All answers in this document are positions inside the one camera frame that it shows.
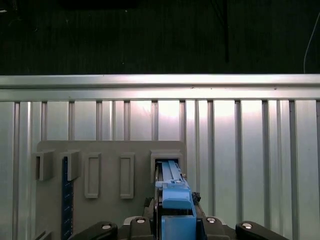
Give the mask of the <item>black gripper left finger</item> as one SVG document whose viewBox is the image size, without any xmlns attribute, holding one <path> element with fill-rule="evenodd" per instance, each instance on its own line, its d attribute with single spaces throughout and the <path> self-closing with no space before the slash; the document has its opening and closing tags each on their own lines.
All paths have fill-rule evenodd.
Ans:
<svg viewBox="0 0 320 240">
<path fill-rule="evenodd" d="M 154 240 L 153 219 L 154 198 L 144 201 L 142 216 L 127 218 L 127 222 L 118 227 L 110 221 L 100 221 L 82 231 L 83 240 Z"/>
</svg>

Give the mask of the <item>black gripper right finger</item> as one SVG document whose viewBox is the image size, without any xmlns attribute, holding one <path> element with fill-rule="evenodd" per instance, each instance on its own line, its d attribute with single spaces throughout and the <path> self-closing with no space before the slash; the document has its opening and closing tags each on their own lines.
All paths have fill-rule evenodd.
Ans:
<svg viewBox="0 0 320 240">
<path fill-rule="evenodd" d="M 197 240 L 284 240 L 285 238 L 253 221 L 242 221 L 234 228 L 223 223 L 215 216 L 206 216 L 200 206 L 201 196 L 192 193 L 196 210 L 196 239 Z"/>
</svg>

